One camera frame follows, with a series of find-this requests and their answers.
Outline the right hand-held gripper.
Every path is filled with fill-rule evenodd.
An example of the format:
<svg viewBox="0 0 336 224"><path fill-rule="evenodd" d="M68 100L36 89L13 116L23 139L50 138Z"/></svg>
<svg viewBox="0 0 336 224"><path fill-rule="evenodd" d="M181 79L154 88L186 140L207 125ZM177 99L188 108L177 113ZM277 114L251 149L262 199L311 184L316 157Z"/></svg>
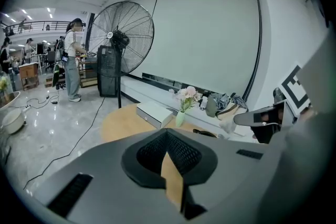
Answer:
<svg viewBox="0 0 336 224"><path fill-rule="evenodd" d="M301 65L295 62L280 79L278 88L285 97L292 114L297 119L311 104L310 99L298 79ZM269 144L272 136L281 129L285 103L280 102L262 109L237 114L234 123L242 126L252 126L251 130L259 143Z"/></svg>

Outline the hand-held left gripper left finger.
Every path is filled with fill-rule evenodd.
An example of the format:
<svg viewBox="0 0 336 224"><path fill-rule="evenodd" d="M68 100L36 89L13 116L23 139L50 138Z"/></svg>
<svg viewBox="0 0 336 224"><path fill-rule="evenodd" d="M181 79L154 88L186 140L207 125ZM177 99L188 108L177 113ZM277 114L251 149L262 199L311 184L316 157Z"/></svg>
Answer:
<svg viewBox="0 0 336 224"><path fill-rule="evenodd" d="M74 223L181 223L181 214L167 199L165 190L143 188L131 180L121 166L130 145L152 132L132 135L95 146L53 173L34 192L48 206L78 174L92 180L70 210Z"/></svg>

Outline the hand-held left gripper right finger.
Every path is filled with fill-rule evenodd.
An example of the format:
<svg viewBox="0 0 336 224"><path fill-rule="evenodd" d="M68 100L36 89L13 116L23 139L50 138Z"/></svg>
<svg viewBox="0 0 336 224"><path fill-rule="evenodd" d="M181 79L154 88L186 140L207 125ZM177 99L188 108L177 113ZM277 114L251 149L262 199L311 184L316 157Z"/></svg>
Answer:
<svg viewBox="0 0 336 224"><path fill-rule="evenodd" d="M261 223L263 195L277 169L282 137L269 144L168 129L169 156L183 178L192 223Z"/></svg>

